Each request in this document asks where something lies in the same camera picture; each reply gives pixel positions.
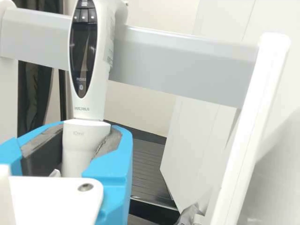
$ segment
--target white metal bar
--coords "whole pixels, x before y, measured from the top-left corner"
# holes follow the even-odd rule
[[[9,8],[0,56],[68,70],[70,22],[65,15]],[[128,26],[116,32],[110,80],[242,107],[256,47]]]

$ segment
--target screw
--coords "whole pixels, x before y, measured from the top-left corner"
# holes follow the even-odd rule
[[[86,191],[92,190],[93,187],[94,186],[92,184],[88,184],[88,183],[82,184],[79,186],[78,191],[86,192]]]

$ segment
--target white panel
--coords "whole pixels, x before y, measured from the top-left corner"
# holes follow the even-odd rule
[[[6,7],[14,8],[10,0],[0,0],[0,18],[2,19]],[[18,117],[18,62],[17,60],[0,57],[1,89],[0,104],[2,105],[0,143],[17,136]]]
[[[286,135],[273,148],[261,149],[239,225],[249,219],[264,225],[300,223],[299,116],[292,115],[293,119],[286,122],[300,107],[300,1],[256,0],[244,41],[253,43],[266,30],[285,33],[292,41],[265,139],[278,132],[281,136],[286,132]]]
[[[267,33],[261,38],[224,178],[215,189],[217,203],[210,204],[206,224],[237,223],[289,46],[290,40],[284,35]]]
[[[17,225],[94,225],[104,197],[90,178],[10,176],[9,183]],[[91,189],[80,191],[83,184]]]
[[[160,169],[180,212],[212,188],[235,111],[183,97],[176,101]]]
[[[9,165],[0,165],[0,224],[15,225],[13,198],[9,185]]]
[[[300,224],[299,110],[283,123],[280,134],[280,141],[256,163],[239,225],[248,225],[249,220],[263,225]]]

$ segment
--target black rubber mat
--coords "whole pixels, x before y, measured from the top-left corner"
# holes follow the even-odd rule
[[[131,198],[149,204],[176,209],[159,170],[164,145],[134,139]]]
[[[157,224],[129,214],[128,225],[157,225]]]

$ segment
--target blue holder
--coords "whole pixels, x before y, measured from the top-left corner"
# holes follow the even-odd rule
[[[10,165],[13,175],[22,175],[21,147],[57,122],[39,127],[19,138],[12,138],[0,145],[0,164]],[[82,177],[100,181],[104,187],[104,198],[98,214],[97,225],[127,225],[131,185],[133,140],[129,131],[112,126],[122,133],[117,150],[91,161]]]

